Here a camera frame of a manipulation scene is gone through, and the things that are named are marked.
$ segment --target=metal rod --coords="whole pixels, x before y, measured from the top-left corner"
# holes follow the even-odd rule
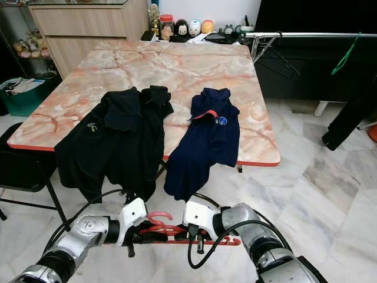
[[[160,177],[161,176],[161,174],[162,173],[164,173],[164,171],[165,171],[165,167],[164,166],[162,166],[161,168],[160,168],[160,170],[157,172],[157,174],[156,174],[156,180],[158,179],[158,177]]]
[[[51,184],[51,182],[49,180],[49,177],[46,176],[46,173],[43,170],[41,162],[37,161],[37,166],[38,166],[39,172],[41,173],[41,176],[42,176],[42,178],[43,178],[43,180],[44,180],[44,182],[46,184],[46,187],[47,187],[48,192],[49,192],[49,194],[50,194],[50,196],[52,198],[52,201],[54,202],[55,208],[56,208],[56,210],[59,213],[60,219],[62,220],[63,223],[66,223],[67,219],[66,219],[66,217],[64,215],[63,208],[61,207],[61,205],[59,203],[57,194],[55,193],[54,187],[52,186],[52,184]],[[70,226],[68,224],[66,224],[65,230],[67,232],[71,230],[71,228],[70,228]]]
[[[273,44],[273,42],[275,41],[275,39],[279,36],[279,34],[275,35],[274,37],[272,37],[270,39],[270,41],[266,44],[266,46],[264,46],[264,48],[262,49],[261,52],[259,52],[258,55],[256,55],[255,58],[253,58],[253,63],[255,63],[256,61],[258,61],[258,59],[267,51],[267,49],[271,46],[271,44]]]
[[[265,38],[280,35],[278,32],[248,32],[246,38]],[[336,37],[336,38],[353,38],[358,34],[344,34],[344,33],[327,33],[327,32],[282,32],[282,37]],[[377,38],[377,34],[360,34],[364,38]]]
[[[356,127],[358,130],[362,130],[362,129],[365,129],[365,128],[368,128],[368,127],[372,127],[374,125],[377,125],[377,121],[376,122],[372,122],[372,123],[368,123],[368,124],[365,124],[363,126],[359,126],[359,127]]]
[[[51,209],[51,210],[57,210],[53,206],[46,206],[46,205],[35,205],[34,203],[28,203],[28,202],[19,202],[17,200],[10,200],[10,199],[0,199],[0,202],[9,202],[14,203],[16,205],[27,205],[32,206],[33,208],[44,208],[44,209]]]

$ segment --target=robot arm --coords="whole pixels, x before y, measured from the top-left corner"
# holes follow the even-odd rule
[[[133,243],[151,243],[156,240],[135,236],[133,229],[147,215],[145,204],[136,199],[125,206],[117,220],[108,216],[84,215],[78,218],[70,232],[50,247],[35,265],[29,266],[10,283],[66,283],[82,264],[87,252],[94,246],[114,243],[128,247],[128,256],[134,256]],[[183,223],[202,228],[212,240],[218,239],[227,229],[244,221],[259,221],[257,213],[244,203],[233,208],[209,208],[197,202],[186,204]],[[303,258],[296,258],[283,242],[263,225],[249,224],[235,228],[247,254],[256,266],[257,283],[327,283],[320,273]]]
[[[258,214],[245,203],[216,213],[206,205],[188,201],[184,214],[186,225],[196,225],[206,230],[212,239],[217,239],[225,230],[240,222],[260,220]],[[248,224],[234,230],[241,237],[257,269],[257,283],[327,283],[303,256],[297,258],[284,247],[269,228]]]
[[[66,283],[88,254],[88,250],[104,243],[126,246],[125,235],[147,215],[142,199],[125,206],[117,220],[109,216],[79,217],[70,232],[57,240],[35,264],[29,266],[10,283]]]

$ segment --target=white marble floor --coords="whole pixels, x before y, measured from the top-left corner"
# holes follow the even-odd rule
[[[320,137],[343,105],[330,104],[314,117],[316,103],[267,100],[282,162],[278,167],[245,167],[244,173],[214,166],[201,193],[222,205],[245,202],[264,213],[280,229],[296,255],[304,255],[330,283],[375,282],[377,276],[377,147],[364,131],[355,130],[334,152]],[[22,118],[0,117],[0,134]],[[51,178],[67,216],[85,199],[66,189],[55,172]],[[164,175],[147,202],[149,211],[166,210],[180,223],[184,202],[163,191]],[[103,192],[117,186],[104,183]],[[5,190],[5,198],[52,204],[47,190]],[[91,211],[116,215],[122,197],[112,195]],[[0,202],[8,220],[0,221],[0,282],[8,282],[41,256],[60,224],[56,212]],[[187,262],[185,245],[135,246],[90,250],[70,282],[254,282],[253,264],[241,246],[221,246],[200,269]]]

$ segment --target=jar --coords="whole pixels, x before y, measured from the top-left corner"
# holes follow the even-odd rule
[[[169,14],[161,15],[160,17],[160,34],[162,40],[169,40],[171,35],[174,35],[173,16]]]

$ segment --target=cabinet drawer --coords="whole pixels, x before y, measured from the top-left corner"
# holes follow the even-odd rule
[[[121,9],[34,9],[44,35],[126,37]]]

